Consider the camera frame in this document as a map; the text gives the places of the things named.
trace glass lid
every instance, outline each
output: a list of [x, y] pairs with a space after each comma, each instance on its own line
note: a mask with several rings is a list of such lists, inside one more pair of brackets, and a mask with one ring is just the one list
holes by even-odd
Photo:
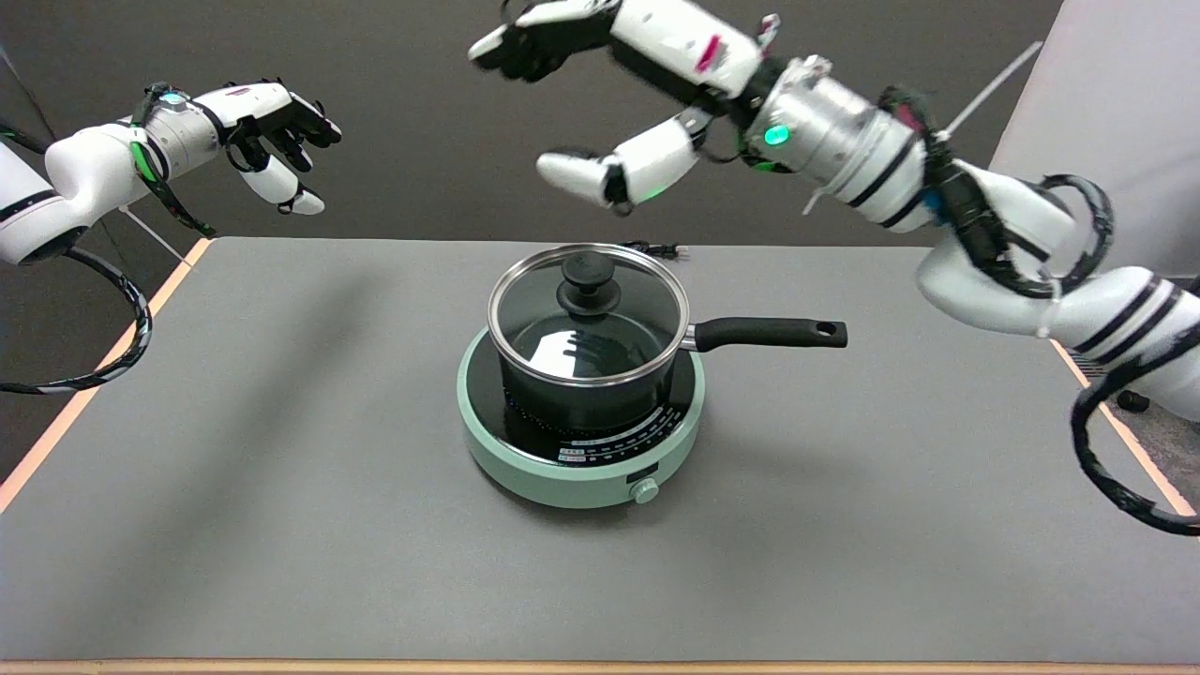
[[577, 244], [517, 263], [497, 285], [488, 328], [510, 362], [553, 381], [653, 370], [688, 324], [683, 286], [661, 263], [610, 244]]

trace stainless steel rim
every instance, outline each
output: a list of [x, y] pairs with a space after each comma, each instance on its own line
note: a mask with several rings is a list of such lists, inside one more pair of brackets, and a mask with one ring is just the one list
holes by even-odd
[[[541, 372], [534, 368], [533, 364], [522, 358], [521, 354], [512, 348], [512, 345], [509, 344], [508, 339], [500, 333], [500, 301], [504, 299], [504, 294], [508, 293], [508, 289], [512, 286], [512, 283], [524, 276], [524, 274], [530, 269], [540, 268], [568, 256], [587, 251], [628, 262], [659, 277], [664, 283], [666, 283], [671, 294], [674, 297], [676, 306], [679, 310], [679, 325], [676, 328], [676, 334], [674, 338], [672, 338], [671, 344], [667, 345], [662, 352], [634, 370], [628, 370], [617, 375], [607, 375], [605, 377], [562, 377]], [[550, 382], [552, 384], [563, 384], [565, 387], [612, 387], [616, 384], [624, 384], [625, 382], [632, 382], [634, 380], [638, 380], [654, 372], [659, 369], [659, 366], [674, 358], [676, 352], [679, 350], [679, 345], [688, 334], [689, 319], [688, 294], [684, 292], [683, 283], [679, 282], [679, 279], [672, 274], [666, 265], [650, 256], [625, 246], [618, 246], [616, 244], [569, 244], [566, 246], [558, 246], [556, 249], [548, 249], [546, 251], [534, 253], [533, 256], [529, 256], [528, 258], [524, 258], [523, 261], [510, 267], [508, 271], [500, 275], [500, 279], [492, 288], [491, 297], [487, 299], [487, 333], [492, 336], [492, 342], [496, 344], [496, 348], [500, 352], [504, 360], [509, 362], [521, 372], [524, 372], [530, 377], [535, 377], [542, 382]]]

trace cooktop control knob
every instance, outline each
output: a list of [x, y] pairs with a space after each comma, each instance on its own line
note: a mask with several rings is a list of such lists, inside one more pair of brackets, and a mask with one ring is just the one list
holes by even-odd
[[634, 488], [629, 491], [634, 501], [644, 504], [646, 502], [659, 496], [659, 484], [653, 478], [642, 478], [637, 483], [634, 483]]

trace black cable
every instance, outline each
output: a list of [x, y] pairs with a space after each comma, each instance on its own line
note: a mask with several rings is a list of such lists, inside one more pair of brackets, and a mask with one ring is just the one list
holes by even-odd
[[145, 293], [138, 288], [137, 283], [103, 258], [94, 256], [92, 253], [80, 249], [68, 249], [65, 253], [62, 253], [62, 256], [88, 265], [107, 279], [113, 286], [116, 286], [116, 288], [121, 292], [121, 295], [125, 297], [125, 300], [131, 307], [133, 307], [133, 342], [125, 350], [125, 353], [118, 357], [113, 363], [109, 363], [88, 375], [55, 380], [43, 384], [0, 382], [0, 392], [11, 394], [50, 395], [70, 394], [73, 392], [83, 392], [85, 389], [100, 387], [101, 384], [106, 384], [116, 380], [121, 375], [125, 375], [127, 370], [142, 359], [143, 354], [146, 352], [146, 347], [150, 346], [154, 319], [150, 316], [150, 303], [146, 300]]
[[683, 257], [688, 252], [688, 247], [683, 244], [650, 244], [644, 239], [634, 239], [631, 241], [622, 241], [618, 244], [625, 249], [632, 249], [641, 253], [646, 253], [652, 258], [661, 258], [664, 261], [674, 261]]
[[[36, 96], [34, 96], [34, 92], [28, 86], [25, 86], [25, 83], [22, 82], [20, 77], [17, 74], [17, 71], [14, 71], [11, 65], [8, 66], [8, 72], [11, 72], [13, 79], [17, 80], [17, 86], [20, 88], [22, 95], [25, 97], [26, 101], [29, 101], [29, 106], [34, 108], [34, 114], [37, 115], [37, 121], [42, 125], [42, 129], [46, 130], [46, 133], [50, 136], [50, 143], [56, 142], [59, 139], [59, 135], [55, 133], [54, 127], [50, 126], [50, 120], [46, 119], [46, 110], [42, 109], [42, 103], [37, 100]], [[22, 145], [26, 150], [30, 150], [38, 155], [44, 155], [46, 151], [49, 149], [49, 145], [42, 143], [41, 141], [32, 139], [28, 135], [20, 135], [19, 130], [11, 127], [10, 125], [7, 125], [7, 123], [4, 123], [2, 119], [0, 119], [0, 127], [8, 127], [10, 131], [14, 132], [13, 136], [8, 135], [5, 136], [8, 136], [8, 138], [12, 138], [12, 141], [14, 141], [17, 144]], [[130, 262], [125, 259], [125, 252], [122, 252], [121, 247], [116, 244], [116, 238], [113, 235], [113, 231], [109, 229], [108, 221], [106, 221], [103, 216], [101, 216], [100, 219], [97, 219], [97, 225], [100, 225], [100, 231], [104, 233], [104, 238], [108, 239], [108, 243], [113, 245], [113, 251], [116, 252], [116, 259], [120, 261], [121, 267], [124, 267], [125, 269], [132, 269]]]
[[[154, 112], [155, 107], [158, 104], [158, 100], [167, 94], [176, 92], [166, 82], [157, 82], [146, 88], [146, 95], [138, 103], [138, 107], [133, 110], [133, 117], [130, 118], [130, 129], [143, 130], [145, 127], [146, 120], [150, 119], [150, 114]], [[155, 166], [154, 160], [151, 160], [150, 149], [146, 148], [138, 141], [132, 141], [130, 143], [130, 151], [133, 154], [133, 165], [137, 168], [138, 178], [142, 183], [150, 190], [150, 193], [162, 202], [167, 211], [180, 225], [188, 229], [194, 229], [200, 233], [205, 239], [212, 239], [217, 235], [217, 231], [211, 226], [204, 223], [203, 221], [192, 216], [184, 204], [180, 203], [179, 198], [175, 197], [175, 192], [167, 185], [163, 180], [162, 174]]]
[[17, 145], [20, 145], [36, 155], [44, 155], [46, 150], [49, 149], [49, 145], [47, 145], [42, 139], [25, 133], [18, 129], [17, 125], [4, 118], [0, 118], [0, 136], [4, 136]]
[[923, 190], [932, 197], [931, 205], [938, 219], [950, 226], [971, 263], [992, 281], [1026, 298], [1050, 299], [1070, 293], [1096, 271], [1112, 246], [1114, 222], [1112, 204], [1099, 186], [1069, 174], [1046, 177], [1036, 186], [1046, 191], [1056, 187], [1079, 191], [1091, 211], [1096, 241], [1090, 252], [1080, 255], [1072, 270], [1058, 281], [1057, 288], [1051, 282], [1028, 279], [1013, 262], [1003, 220], [976, 179], [955, 163], [954, 154], [936, 127], [924, 97], [901, 86], [889, 86], [880, 96], [877, 106], [898, 118], [907, 113], [911, 124], [906, 124], [916, 125], [914, 131], [925, 144]]
[[1075, 456], [1087, 478], [1121, 510], [1162, 532], [1183, 537], [1200, 537], [1200, 516], [1170, 513], [1134, 492], [1112, 477], [1091, 449], [1087, 420], [1105, 400], [1175, 359], [1200, 346], [1200, 323], [1181, 330], [1138, 358], [1112, 369], [1103, 380], [1091, 384], [1075, 399], [1070, 411], [1070, 432]]

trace white wall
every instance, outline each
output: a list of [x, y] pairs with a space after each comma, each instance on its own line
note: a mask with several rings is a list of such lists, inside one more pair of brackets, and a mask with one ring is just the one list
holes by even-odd
[[991, 168], [1100, 185], [1117, 216], [1102, 269], [1200, 273], [1200, 0], [1066, 0]]

